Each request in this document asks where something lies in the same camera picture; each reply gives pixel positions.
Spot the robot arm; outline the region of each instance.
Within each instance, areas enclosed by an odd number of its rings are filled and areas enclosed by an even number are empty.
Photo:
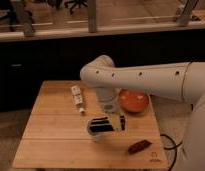
[[[205,171],[205,62],[115,68],[113,61],[103,55],[85,65],[80,75],[96,90],[102,110],[109,115],[119,112],[116,88],[141,90],[194,104],[177,171]],[[107,118],[93,119],[89,126],[93,126],[94,131],[91,129],[90,133],[124,129],[123,117],[109,129],[108,121]],[[105,123],[103,129],[94,126],[101,123]]]
[[[140,90],[148,94],[195,104],[205,90],[205,63],[176,63],[141,67],[115,68],[102,55],[85,65],[81,79],[93,87],[106,113],[117,112],[115,88]]]

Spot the wooden tabletop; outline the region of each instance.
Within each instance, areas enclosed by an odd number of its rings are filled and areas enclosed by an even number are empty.
[[[70,87],[79,85],[85,115],[78,113]],[[95,92],[80,81],[45,81],[13,161],[14,168],[166,168],[167,161],[152,105],[142,114],[125,113],[126,130],[104,133],[93,141],[88,121],[104,116]],[[136,154],[128,148],[140,141],[152,145]]]

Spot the orange bowl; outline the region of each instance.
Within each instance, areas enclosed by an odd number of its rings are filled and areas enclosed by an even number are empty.
[[[119,92],[120,106],[123,110],[130,113],[140,113],[149,104],[149,97],[140,91],[130,91],[122,89]]]

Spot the dark background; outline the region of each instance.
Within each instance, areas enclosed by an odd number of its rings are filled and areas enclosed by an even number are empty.
[[[0,111],[31,108],[44,80],[77,80],[102,54],[117,67],[205,61],[205,29],[0,43]]]

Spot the black cable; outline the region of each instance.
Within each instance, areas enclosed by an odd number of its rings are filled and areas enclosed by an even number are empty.
[[[176,163],[176,159],[177,159],[177,148],[182,144],[182,141],[181,141],[179,144],[176,144],[175,141],[174,141],[170,136],[168,136],[168,135],[166,135],[166,134],[160,134],[160,136],[169,139],[169,140],[171,141],[171,143],[173,144],[173,147],[170,147],[170,148],[164,147],[165,150],[174,150],[174,159],[173,159],[173,161],[172,161],[172,163],[171,163],[171,165],[170,165],[170,167],[169,167],[169,169],[168,169],[168,171],[171,171],[172,168],[173,168],[173,166],[174,166],[175,163]]]
[[[173,147],[164,147],[165,150],[174,150],[175,148],[178,148],[180,145],[182,145],[182,141],[179,142],[176,146]]]

